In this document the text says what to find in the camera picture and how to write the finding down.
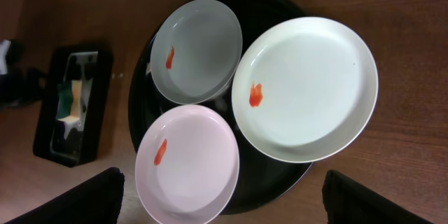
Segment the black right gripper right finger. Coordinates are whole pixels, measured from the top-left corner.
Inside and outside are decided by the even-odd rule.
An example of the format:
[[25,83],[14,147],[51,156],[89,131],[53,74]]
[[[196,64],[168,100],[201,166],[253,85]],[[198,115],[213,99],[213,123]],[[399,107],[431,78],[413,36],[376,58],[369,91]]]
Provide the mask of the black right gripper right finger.
[[328,224],[430,224],[344,174],[330,170],[322,188]]

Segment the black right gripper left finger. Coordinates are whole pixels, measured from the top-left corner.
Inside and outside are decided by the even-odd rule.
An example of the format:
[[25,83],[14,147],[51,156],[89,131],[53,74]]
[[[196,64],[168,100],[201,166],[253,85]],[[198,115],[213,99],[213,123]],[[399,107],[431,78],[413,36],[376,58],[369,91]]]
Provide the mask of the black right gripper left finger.
[[124,195],[125,175],[111,167],[7,224],[116,224]]

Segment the green yellow sponge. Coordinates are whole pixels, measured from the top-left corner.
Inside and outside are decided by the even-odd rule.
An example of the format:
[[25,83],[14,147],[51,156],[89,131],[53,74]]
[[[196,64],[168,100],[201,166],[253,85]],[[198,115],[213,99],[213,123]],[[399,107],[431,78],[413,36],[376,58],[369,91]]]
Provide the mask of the green yellow sponge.
[[57,86],[59,97],[58,120],[71,121],[80,119],[81,88],[82,82],[80,80],[70,80]]

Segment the large white plate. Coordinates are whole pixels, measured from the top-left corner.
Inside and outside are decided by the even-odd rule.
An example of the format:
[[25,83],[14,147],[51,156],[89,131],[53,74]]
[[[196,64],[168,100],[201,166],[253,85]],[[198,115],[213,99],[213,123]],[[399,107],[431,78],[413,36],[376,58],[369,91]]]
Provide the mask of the large white plate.
[[232,110],[264,155],[315,162],[346,148],[374,111],[379,77],[364,40],[323,17],[282,22],[246,50],[234,75]]

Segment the grey plate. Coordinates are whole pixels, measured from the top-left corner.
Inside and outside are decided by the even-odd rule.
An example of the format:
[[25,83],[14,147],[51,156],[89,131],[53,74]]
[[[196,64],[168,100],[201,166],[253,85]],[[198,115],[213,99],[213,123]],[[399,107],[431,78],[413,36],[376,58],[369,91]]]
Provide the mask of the grey plate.
[[153,82],[176,104],[199,104],[223,94],[242,56],[237,16],[217,0],[194,0],[160,26],[150,52]]

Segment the black rectangular soapy water tray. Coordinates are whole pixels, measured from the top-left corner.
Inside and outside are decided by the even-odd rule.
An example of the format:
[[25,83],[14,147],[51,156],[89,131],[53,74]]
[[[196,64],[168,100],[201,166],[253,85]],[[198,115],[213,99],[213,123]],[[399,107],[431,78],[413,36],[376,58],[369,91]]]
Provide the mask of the black rectangular soapy water tray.
[[[66,167],[96,160],[113,65],[111,49],[100,43],[68,45],[52,54],[38,118],[33,153]],[[80,119],[57,119],[57,86],[81,81]]]

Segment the pink plate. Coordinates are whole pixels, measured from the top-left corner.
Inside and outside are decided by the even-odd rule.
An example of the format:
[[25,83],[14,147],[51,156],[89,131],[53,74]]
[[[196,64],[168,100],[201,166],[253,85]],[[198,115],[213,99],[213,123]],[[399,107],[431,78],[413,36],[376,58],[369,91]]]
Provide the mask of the pink plate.
[[239,148],[217,112],[177,106],[148,128],[136,156],[139,199],[158,223],[209,223],[227,206],[239,177]]

